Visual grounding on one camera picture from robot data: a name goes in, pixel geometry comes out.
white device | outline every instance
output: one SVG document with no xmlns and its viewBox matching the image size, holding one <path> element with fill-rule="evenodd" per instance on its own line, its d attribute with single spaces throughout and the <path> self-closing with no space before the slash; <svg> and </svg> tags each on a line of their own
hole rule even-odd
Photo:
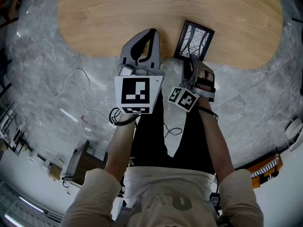
<svg viewBox="0 0 303 227">
<path fill-rule="evenodd" d="M 151 114 L 164 76 L 116 76 L 116 104 L 125 114 Z"/>
<path fill-rule="evenodd" d="M 285 135 L 288 140 L 291 140 L 293 137 L 295 137 L 303 127 L 303 123 L 301 119 L 297 118 L 295 120 L 291 120 L 291 124 L 287 127 Z"/>
</svg>

person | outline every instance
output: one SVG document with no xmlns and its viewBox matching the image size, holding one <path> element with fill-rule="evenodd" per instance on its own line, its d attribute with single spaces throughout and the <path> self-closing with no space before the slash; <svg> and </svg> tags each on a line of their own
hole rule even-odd
<svg viewBox="0 0 303 227">
<path fill-rule="evenodd" d="M 198 76 L 213 81 L 213 75 L 203 70 Z M 207 86 L 197 87 L 209 90 Z M 211 110 L 208 98 L 200 97 L 196 105 Z M 130 117 L 122 114 L 119 121 Z M 141 116 L 135 135 L 134 127 L 134 122 L 117 126 L 105 169 L 86 173 L 81 190 L 62 219 L 62 227 L 116 226 L 111 210 L 123 175 L 124 200 L 132 210 L 121 226 L 263 226 L 250 172 L 234 170 L 212 114 L 195 108 L 187 113 L 174 157 L 168 155 L 164 142 L 161 92 L 153 113 Z M 209 202 L 215 173 L 220 183 L 220 218 Z"/>
</svg>

wooden table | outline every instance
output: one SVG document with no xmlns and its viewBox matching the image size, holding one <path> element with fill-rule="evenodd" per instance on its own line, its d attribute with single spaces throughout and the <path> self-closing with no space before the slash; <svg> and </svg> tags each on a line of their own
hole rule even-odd
<svg viewBox="0 0 303 227">
<path fill-rule="evenodd" d="M 205 61 L 236 68 L 263 66 L 282 29 L 279 0 L 59 0 L 67 43 L 88 56 L 119 56 L 137 33 L 156 28 L 161 56 L 172 57 L 185 19 L 215 31 Z"/>
</svg>

beige sleeve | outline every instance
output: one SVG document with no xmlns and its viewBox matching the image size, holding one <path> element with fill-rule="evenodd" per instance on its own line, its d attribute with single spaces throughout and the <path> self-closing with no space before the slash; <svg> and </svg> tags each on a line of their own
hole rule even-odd
<svg viewBox="0 0 303 227">
<path fill-rule="evenodd" d="M 120 189 L 120 183 L 110 173 L 102 169 L 88 171 L 82 188 L 67 209 L 60 226 L 111 226 L 111 210 Z"/>
<path fill-rule="evenodd" d="M 250 172 L 244 169 L 228 175 L 220 185 L 223 217 L 234 227 L 262 227 L 263 213 L 257 204 Z"/>
</svg>

cable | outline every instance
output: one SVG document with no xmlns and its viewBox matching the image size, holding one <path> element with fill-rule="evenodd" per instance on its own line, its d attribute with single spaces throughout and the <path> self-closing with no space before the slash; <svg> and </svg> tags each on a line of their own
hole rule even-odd
<svg viewBox="0 0 303 227">
<path fill-rule="evenodd" d="M 166 138 L 166 136 L 167 136 L 168 134 L 171 134 L 171 135 L 173 135 L 173 136 L 176 136 L 176 135 L 179 135 L 179 134 L 181 134 L 181 133 L 183 132 L 183 130 L 182 130 L 181 128 L 178 128 L 178 127 L 172 128 L 171 130 L 169 130 L 168 127 L 167 127 L 167 125 L 166 125 L 165 123 L 163 123 L 163 124 L 165 125 L 166 129 L 168 130 L 168 132 L 166 133 L 166 135 L 164 136 L 164 138 Z M 171 132 L 171 131 L 173 131 L 173 130 L 180 130 L 180 132 L 177 133 L 177 134 L 173 134 L 173 133 Z"/>
<path fill-rule="evenodd" d="M 89 89 L 89 87 L 90 87 L 90 80 L 89 80 L 89 77 L 88 77 L 88 75 L 86 74 L 86 72 L 85 72 L 82 68 L 77 68 L 77 69 L 75 69 L 75 70 L 67 77 L 63 89 L 62 89 L 56 96 L 53 96 L 51 99 L 47 100 L 46 103 L 43 105 L 42 114 L 43 114 L 43 119 L 44 119 L 44 120 L 45 120 L 45 115 L 44 115 L 44 108 L 45 108 L 45 106 L 46 106 L 50 101 L 52 101 L 54 98 L 58 97 L 58 96 L 65 90 L 66 85 L 67 85 L 67 82 L 68 82 L 68 79 L 72 76 L 72 74 L 73 74 L 74 72 L 76 72 L 76 71 L 78 71 L 78 70 L 80 70 L 80 71 L 82 71 L 82 72 L 84 73 L 84 75 L 87 77 L 87 80 L 88 80 L 88 83 L 89 83 L 88 87 L 87 87 L 87 88 L 80 94 L 80 96 L 79 96 L 79 99 L 80 99 L 80 101 L 81 101 L 81 104 L 82 104 L 83 108 L 84 108 L 86 111 L 88 111 L 88 112 L 100 114 L 104 119 L 106 119 L 106 120 L 108 121 L 107 117 L 105 117 L 102 113 L 100 113 L 100 112 L 98 112 L 98 111 L 94 111 L 94 110 L 89 110 L 89 109 L 87 109 L 86 106 L 84 105 L 83 101 L 82 101 L 82 98 L 81 98 L 81 97 L 83 96 L 83 94 L 84 94 L 84 93 Z"/>
<path fill-rule="evenodd" d="M 218 202 L 217 202 L 217 206 L 215 207 L 216 209 L 216 212 L 217 212 L 217 215 L 220 217 L 220 213 L 218 211 L 218 208 L 219 208 L 219 205 L 220 205 L 220 200 L 221 200 L 221 197 L 219 196 L 219 199 L 218 199 Z"/>
<path fill-rule="evenodd" d="M 218 190 L 219 190 L 219 179 L 218 179 L 218 175 L 216 174 L 216 179 L 217 179 L 217 190 L 216 190 L 216 192 L 218 192 Z"/>
<path fill-rule="evenodd" d="M 69 186 L 67 186 L 67 187 L 64 186 L 64 183 L 65 183 L 65 181 L 62 182 L 62 186 L 63 186 L 64 188 L 69 188 Z"/>
<path fill-rule="evenodd" d="M 108 120 L 113 124 L 113 125 L 116 125 L 116 126 L 123 126 L 123 125 L 127 125 L 133 121 L 135 121 L 138 117 L 140 117 L 141 115 L 140 114 L 134 114 L 134 116 L 126 121 L 123 121 L 123 122 L 119 122 L 117 120 L 117 117 L 120 115 L 121 111 L 119 108 L 113 108 L 112 111 L 110 111 L 109 113 L 109 117 L 108 117 Z"/>
<path fill-rule="evenodd" d="M 116 126 L 127 125 L 127 124 L 133 122 L 134 120 L 136 120 L 137 118 L 141 117 L 141 114 L 135 114 L 135 116 L 134 116 L 133 118 L 129 119 L 129 120 L 126 120 L 126 121 L 124 121 L 124 122 L 119 122 L 119 121 L 117 120 L 117 117 L 120 115 L 120 113 L 121 113 L 121 111 L 120 111 L 119 108 L 113 108 L 112 111 L 110 111 L 109 116 L 108 116 L 108 119 L 109 119 L 109 121 L 110 121 L 113 125 L 116 125 Z M 178 128 L 178 127 L 172 128 L 171 130 L 169 130 L 168 127 L 167 127 L 167 125 L 166 125 L 165 123 L 163 123 L 163 124 L 164 124 L 165 128 L 166 128 L 167 131 L 168 131 L 168 132 L 166 133 L 166 135 L 164 136 L 164 138 L 166 138 L 166 137 L 168 136 L 168 134 L 171 134 L 171 135 L 176 136 L 176 135 L 179 135 L 179 134 L 181 134 L 181 133 L 183 132 L 183 130 L 182 130 L 181 128 Z M 177 134 L 173 134 L 173 133 L 172 133 L 173 130 L 180 130 L 180 132 L 177 133 Z"/>
<path fill-rule="evenodd" d="M 215 117 L 215 119 L 217 120 L 217 122 L 218 122 L 219 116 L 218 116 L 217 114 L 215 114 L 213 111 L 211 111 L 211 110 L 209 110 L 209 109 L 207 109 L 207 108 L 201 107 L 201 106 L 195 106 L 195 109 L 202 110 L 202 111 L 204 111 L 204 112 L 207 112 L 207 113 L 209 113 L 209 114 L 212 114 L 212 115 Z"/>
</svg>

